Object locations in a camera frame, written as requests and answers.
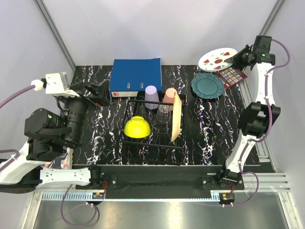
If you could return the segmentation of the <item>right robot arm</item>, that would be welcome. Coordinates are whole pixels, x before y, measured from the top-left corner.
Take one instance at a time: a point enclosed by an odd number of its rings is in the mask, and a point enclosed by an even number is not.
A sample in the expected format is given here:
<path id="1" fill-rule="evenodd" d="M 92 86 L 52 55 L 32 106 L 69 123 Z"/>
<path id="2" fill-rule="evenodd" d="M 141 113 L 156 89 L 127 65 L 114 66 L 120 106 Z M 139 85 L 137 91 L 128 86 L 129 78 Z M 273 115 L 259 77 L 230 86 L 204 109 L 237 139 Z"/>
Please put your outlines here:
<path id="1" fill-rule="evenodd" d="M 214 176 L 213 183 L 221 189 L 231 189 L 241 182 L 243 168 L 252 148 L 266 139 L 281 113 L 272 93 L 272 76 L 277 68 L 275 55 L 270 53 L 272 42 L 272 37 L 258 35 L 252 46 L 245 46 L 227 59 L 239 70 L 250 67 L 255 75 L 256 91 L 253 101 L 240 115 L 239 136 L 233 151 Z"/>

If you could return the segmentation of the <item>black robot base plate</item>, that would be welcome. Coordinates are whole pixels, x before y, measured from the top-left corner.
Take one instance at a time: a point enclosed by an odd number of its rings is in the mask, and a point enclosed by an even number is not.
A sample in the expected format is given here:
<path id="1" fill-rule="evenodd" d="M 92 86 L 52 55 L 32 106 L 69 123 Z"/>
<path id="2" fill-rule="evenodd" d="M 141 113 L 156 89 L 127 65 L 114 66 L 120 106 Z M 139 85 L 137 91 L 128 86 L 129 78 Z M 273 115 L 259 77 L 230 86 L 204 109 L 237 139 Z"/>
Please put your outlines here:
<path id="1" fill-rule="evenodd" d="M 222 166 L 91 165 L 92 188 L 106 188 L 110 201 L 197 201 L 211 191 L 243 190 L 240 174 L 226 175 Z"/>

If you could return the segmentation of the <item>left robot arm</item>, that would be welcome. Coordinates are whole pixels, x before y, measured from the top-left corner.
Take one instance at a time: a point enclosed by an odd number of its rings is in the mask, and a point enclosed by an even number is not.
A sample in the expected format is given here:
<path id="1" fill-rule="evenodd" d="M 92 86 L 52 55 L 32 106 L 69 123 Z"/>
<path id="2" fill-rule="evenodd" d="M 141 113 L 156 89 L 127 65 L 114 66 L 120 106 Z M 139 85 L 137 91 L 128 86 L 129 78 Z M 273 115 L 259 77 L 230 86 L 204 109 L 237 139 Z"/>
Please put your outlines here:
<path id="1" fill-rule="evenodd" d="M 98 166 L 54 169 L 45 165 L 66 149 L 81 147 L 86 113 L 110 105 L 109 82 L 78 82 L 66 87 L 62 80 L 46 77 L 32 81 L 28 89 L 44 89 L 64 107 L 60 114 L 39 108 L 25 120 L 24 134 L 28 140 L 20 150 L 10 150 L 10 159 L 0 162 L 1 192 L 24 194 L 40 187 L 64 185 L 75 185 L 77 189 L 106 188 L 107 178 Z"/>

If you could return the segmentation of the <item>teal scalloped plate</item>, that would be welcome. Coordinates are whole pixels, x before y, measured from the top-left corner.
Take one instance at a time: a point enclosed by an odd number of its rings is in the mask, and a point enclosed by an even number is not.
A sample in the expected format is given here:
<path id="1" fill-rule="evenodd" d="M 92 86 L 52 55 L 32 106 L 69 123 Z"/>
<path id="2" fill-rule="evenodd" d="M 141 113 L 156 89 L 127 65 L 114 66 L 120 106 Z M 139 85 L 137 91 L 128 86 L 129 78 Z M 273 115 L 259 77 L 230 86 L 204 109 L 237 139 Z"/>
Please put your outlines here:
<path id="1" fill-rule="evenodd" d="M 224 93 L 224 83 L 216 75 L 201 73 L 191 82 L 193 92 L 203 99 L 217 99 Z"/>

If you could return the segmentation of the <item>peach floral plate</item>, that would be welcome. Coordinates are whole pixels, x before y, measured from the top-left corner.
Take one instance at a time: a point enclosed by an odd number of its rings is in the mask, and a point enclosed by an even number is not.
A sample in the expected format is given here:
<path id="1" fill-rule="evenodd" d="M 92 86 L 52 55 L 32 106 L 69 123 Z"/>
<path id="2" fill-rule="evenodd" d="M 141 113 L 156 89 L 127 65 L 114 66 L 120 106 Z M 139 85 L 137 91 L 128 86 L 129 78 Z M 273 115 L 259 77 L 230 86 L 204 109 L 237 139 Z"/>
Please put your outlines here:
<path id="1" fill-rule="evenodd" d="M 181 114 L 182 114 L 182 101 L 178 93 L 174 93 L 171 142 L 174 142 L 180 134 Z"/>

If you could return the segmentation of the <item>white watermelon pattern plate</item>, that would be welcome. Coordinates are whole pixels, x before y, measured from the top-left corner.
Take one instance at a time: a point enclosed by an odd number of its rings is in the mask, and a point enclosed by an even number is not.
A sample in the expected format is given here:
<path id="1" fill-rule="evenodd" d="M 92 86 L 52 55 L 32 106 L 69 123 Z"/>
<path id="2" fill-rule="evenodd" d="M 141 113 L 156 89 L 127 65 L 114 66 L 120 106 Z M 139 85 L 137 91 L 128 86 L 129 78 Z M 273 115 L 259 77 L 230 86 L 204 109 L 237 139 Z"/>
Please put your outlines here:
<path id="1" fill-rule="evenodd" d="M 225 60 L 235 56 L 237 53 L 238 51 L 233 48 L 215 49 L 203 55 L 198 61 L 198 66 L 206 72 L 221 71 L 233 65 Z"/>

